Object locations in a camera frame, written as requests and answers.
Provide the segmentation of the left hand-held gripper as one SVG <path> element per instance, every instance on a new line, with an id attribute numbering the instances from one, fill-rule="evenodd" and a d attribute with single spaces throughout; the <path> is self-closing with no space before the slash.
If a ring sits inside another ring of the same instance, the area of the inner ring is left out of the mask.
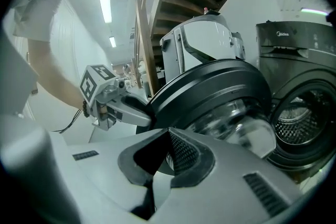
<path id="1" fill-rule="evenodd" d="M 125 96 L 123 103 L 114 103 L 117 97 L 126 92 L 126 86 L 117 73 L 103 64 L 86 67 L 80 92 L 84 98 L 84 116 L 94 117 L 96 121 L 92 125 L 104 131 L 109 130 L 117 120 L 137 126 L 148 126 L 151 123 L 150 116 L 146 114 L 150 113 L 150 109 L 143 99 Z M 99 119 L 99 104 L 106 105 L 108 110 L 108 118 L 103 121 Z"/>

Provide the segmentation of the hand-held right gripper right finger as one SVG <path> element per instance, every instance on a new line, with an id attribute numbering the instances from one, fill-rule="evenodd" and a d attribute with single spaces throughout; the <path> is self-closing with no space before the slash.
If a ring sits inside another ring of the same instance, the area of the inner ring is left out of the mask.
<path id="1" fill-rule="evenodd" d="M 296 184 L 235 144 L 171 128 L 175 176 L 154 223 L 283 223 Z"/>

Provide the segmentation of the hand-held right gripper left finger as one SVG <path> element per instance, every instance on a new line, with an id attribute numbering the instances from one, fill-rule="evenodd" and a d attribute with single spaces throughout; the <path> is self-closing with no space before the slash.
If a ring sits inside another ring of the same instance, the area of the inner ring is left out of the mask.
<path id="1" fill-rule="evenodd" d="M 167 223 L 152 188 L 167 150 L 167 129 L 70 149 L 31 119 L 1 115 L 5 192 L 24 203 L 10 209 L 24 223 Z"/>

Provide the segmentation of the person's left hand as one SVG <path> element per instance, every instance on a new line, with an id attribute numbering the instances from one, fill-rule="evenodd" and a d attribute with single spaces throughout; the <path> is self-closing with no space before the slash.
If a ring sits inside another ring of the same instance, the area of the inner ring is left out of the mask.
<path id="1" fill-rule="evenodd" d="M 99 104 L 98 106 L 99 119 L 101 121 L 108 118 L 108 109 L 106 105 Z"/>

